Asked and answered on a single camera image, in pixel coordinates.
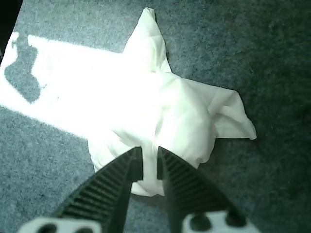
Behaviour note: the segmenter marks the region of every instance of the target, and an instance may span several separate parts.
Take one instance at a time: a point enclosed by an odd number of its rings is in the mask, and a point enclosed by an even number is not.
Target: white cloth
[[[132,193],[164,195],[156,178],[159,146],[198,168],[208,161],[216,138],[256,138],[236,91],[171,72],[153,9],[143,10],[123,59],[124,75],[104,91],[110,104],[104,116],[96,115],[88,148],[98,171],[131,148],[142,147],[144,179],[133,184]]]

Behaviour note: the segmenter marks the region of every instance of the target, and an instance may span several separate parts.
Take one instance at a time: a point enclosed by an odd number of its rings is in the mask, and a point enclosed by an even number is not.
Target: floor
[[[143,7],[154,8],[173,72],[237,90],[257,130],[254,141],[217,140],[199,169],[263,233],[311,232],[304,0],[69,2],[28,0],[15,30],[121,52]],[[0,232],[47,216],[92,172],[85,140],[0,106]],[[133,196],[125,232],[168,232],[163,198]]]

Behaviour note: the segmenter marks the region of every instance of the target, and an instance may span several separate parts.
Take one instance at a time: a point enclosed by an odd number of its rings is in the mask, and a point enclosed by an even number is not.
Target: screw hole
[[[54,224],[47,224],[41,227],[38,233],[56,233],[57,227]]]
[[[88,227],[83,227],[76,231],[76,233],[93,233],[93,230]]]

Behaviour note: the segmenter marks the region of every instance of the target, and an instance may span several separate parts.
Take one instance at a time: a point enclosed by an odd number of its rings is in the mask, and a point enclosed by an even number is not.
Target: crumpled white fabric
[[[162,181],[156,178],[159,146],[198,168],[208,161],[216,138],[256,138],[236,91],[171,72],[153,9],[143,10],[122,56],[123,75],[104,90],[110,104],[97,114],[88,139],[95,171],[141,146],[144,179],[133,183],[131,192],[164,195]]]

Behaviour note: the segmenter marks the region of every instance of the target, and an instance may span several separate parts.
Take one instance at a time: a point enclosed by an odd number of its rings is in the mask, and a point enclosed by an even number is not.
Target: white towel
[[[208,161],[216,138],[256,138],[236,91],[183,79],[171,72],[153,9],[145,8],[124,51],[125,68],[103,98],[88,148],[95,171],[135,146],[143,151],[144,179],[132,193],[164,195],[157,180],[157,148],[195,168]]]

